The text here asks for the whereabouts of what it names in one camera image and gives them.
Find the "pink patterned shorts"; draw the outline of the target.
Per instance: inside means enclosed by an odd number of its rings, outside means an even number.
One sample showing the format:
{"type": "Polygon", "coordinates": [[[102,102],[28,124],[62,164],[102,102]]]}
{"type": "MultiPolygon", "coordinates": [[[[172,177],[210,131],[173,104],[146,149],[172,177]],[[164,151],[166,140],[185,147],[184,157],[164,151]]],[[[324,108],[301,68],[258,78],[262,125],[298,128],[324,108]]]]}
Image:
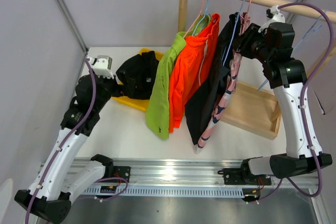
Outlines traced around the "pink patterned shorts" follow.
{"type": "MultiPolygon", "coordinates": [[[[250,25],[249,14],[246,14],[244,19],[240,18],[240,22],[241,22],[241,27],[240,27],[239,35],[241,35],[250,25]]],[[[217,107],[214,109],[212,113],[212,121],[208,124],[208,127],[206,128],[206,131],[210,134],[210,137],[213,134],[216,125],[223,117],[224,112],[230,103],[231,96],[236,91],[241,60],[242,60],[242,56],[233,51],[233,59],[230,62],[230,75],[227,78],[226,91],[224,92],[222,98],[219,100],[217,107]]]]}

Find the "black shorts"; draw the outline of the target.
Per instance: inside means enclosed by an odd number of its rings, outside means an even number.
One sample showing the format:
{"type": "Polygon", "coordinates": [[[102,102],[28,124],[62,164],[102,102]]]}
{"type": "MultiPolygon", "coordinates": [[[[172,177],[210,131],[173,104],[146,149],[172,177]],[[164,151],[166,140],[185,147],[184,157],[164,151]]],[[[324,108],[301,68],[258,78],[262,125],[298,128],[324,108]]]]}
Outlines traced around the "black shorts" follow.
{"type": "Polygon", "coordinates": [[[126,60],[116,71],[124,96],[148,100],[152,94],[159,61],[153,50],[126,60]]]}

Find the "blue wire hanger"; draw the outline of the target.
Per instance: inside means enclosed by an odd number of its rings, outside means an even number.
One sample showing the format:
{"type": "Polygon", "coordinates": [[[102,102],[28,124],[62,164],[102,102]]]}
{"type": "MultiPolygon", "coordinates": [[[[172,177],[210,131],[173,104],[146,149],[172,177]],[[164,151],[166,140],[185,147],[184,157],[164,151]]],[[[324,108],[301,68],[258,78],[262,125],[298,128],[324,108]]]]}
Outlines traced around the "blue wire hanger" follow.
{"type": "Polygon", "coordinates": [[[208,15],[208,6],[209,6],[209,0],[206,0],[204,15],[202,16],[202,19],[197,23],[197,25],[196,25],[193,33],[192,33],[192,36],[197,36],[201,32],[201,29],[199,28],[199,26],[203,22],[205,17],[208,15]]]}
{"type": "Polygon", "coordinates": [[[319,31],[319,29],[322,27],[322,24],[318,24],[322,18],[322,15],[319,16],[314,23],[311,25],[311,27],[306,31],[306,33],[303,35],[303,37],[300,39],[300,41],[294,46],[293,52],[297,54],[299,50],[306,44],[310,39],[314,37],[314,35],[319,31]]]}
{"type": "Polygon", "coordinates": [[[234,24],[234,27],[233,27],[233,32],[232,32],[230,41],[229,41],[229,43],[228,43],[227,47],[225,48],[225,50],[223,52],[223,55],[222,55],[222,65],[223,66],[225,65],[225,63],[227,61],[227,58],[228,58],[228,55],[229,55],[229,51],[230,51],[230,47],[231,47],[233,39],[235,37],[236,27],[237,27],[238,21],[240,20],[240,13],[241,13],[241,11],[243,9],[244,3],[245,3],[245,0],[242,0],[242,4],[240,6],[240,9],[237,12],[237,14],[235,15],[235,24],[234,24]]]}

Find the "orange shorts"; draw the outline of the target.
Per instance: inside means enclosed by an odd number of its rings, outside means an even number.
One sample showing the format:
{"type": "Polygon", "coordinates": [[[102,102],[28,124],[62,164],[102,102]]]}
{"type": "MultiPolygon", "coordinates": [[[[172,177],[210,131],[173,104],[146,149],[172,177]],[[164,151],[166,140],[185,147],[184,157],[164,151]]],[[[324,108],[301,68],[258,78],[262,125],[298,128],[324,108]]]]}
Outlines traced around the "orange shorts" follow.
{"type": "Polygon", "coordinates": [[[169,133],[180,127],[187,101],[206,80],[212,65],[220,14],[214,13],[204,20],[208,24],[198,35],[192,35],[193,29],[189,33],[181,32],[186,46],[177,57],[169,81],[169,133]]]}

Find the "dark navy shorts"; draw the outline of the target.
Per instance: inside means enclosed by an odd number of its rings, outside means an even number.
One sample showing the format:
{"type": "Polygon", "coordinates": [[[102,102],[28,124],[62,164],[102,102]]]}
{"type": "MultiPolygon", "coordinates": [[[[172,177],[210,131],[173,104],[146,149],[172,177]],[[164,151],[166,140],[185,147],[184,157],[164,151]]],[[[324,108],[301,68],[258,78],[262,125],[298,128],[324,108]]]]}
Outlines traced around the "dark navy shorts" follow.
{"type": "MultiPolygon", "coordinates": [[[[197,152],[205,147],[210,138],[210,134],[206,131],[206,128],[212,121],[214,109],[226,91],[227,78],[230,75],[230,62],[233,59],[232,45],[224,66],[222,65],[222,55],[230,41],[236,14],[234,13],[229,16],[229,21],[218,36],[214,58],[206,80],[203,81],[202,85],[196,90],[185,106],[187,127],[197,152]]],[[[241,22],[239,20],[234,39],[239,35],[240,27],[241,22]]]]}

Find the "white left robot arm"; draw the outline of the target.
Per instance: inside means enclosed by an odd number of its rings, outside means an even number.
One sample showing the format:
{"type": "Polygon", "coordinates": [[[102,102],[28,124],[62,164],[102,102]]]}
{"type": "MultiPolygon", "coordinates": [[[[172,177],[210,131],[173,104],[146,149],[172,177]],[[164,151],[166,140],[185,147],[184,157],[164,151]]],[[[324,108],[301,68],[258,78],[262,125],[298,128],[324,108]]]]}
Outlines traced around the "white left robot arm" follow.
{"type": "Polygon", "coordinates": [[[113,95],[120,94],[115,76],[88,74],[79,79],[47,161],[30,187],[15,195],[14,200],[28,215],[62,223],[84,190],[98,180],[108,182],[113,178],[113,159],[96,154],[79,174],[65,179],[78,151],[100,120],[100,111],[113,95]]]}

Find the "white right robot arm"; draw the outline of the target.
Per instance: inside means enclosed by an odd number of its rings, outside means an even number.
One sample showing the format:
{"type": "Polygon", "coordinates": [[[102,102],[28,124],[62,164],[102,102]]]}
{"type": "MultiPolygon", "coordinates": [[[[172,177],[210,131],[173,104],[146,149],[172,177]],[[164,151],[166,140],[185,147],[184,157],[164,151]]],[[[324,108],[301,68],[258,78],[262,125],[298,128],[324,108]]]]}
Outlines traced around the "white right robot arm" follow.
{"type": "Polygon", "coordinates": [[[248,59],[258,60],[264,76],[278,100],[286,133],[286,152],[269,157],[245,159],[240,179],[251,184],[259,175],[288,178],[317,171],[332,164],[332,156],[324,153],[314,132],[303,63],[291,56],[295,32],[290,24],[275,22],[268,28],[250,24],[234,39],[233,49],[248,59]]]}

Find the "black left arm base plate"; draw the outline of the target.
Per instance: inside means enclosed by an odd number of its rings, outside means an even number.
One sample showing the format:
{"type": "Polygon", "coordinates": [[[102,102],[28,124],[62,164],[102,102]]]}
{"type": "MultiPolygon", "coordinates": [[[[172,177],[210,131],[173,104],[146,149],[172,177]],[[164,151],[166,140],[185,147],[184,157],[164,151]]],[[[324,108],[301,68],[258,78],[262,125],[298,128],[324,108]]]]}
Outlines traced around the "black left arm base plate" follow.
{"type": "Polygon", "coordinates": [[[112,172],[113,177],[121,177],[129,182],[131,175],[130,166],[115,166],[112,172]]]}

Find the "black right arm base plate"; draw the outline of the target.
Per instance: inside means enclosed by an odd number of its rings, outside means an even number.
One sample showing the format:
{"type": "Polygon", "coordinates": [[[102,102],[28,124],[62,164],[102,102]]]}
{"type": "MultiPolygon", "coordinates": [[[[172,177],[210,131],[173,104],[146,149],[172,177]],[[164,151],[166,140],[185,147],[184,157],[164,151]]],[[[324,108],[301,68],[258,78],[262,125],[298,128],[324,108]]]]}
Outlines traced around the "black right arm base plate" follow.
{"type": "Polygon", "coordinates": [[[265,174],[254,175],[246,165],[240,168],[223,168],[217,172],[224,179],[225,185],[271,185],[271,178],[266,177],[265,174]]]}

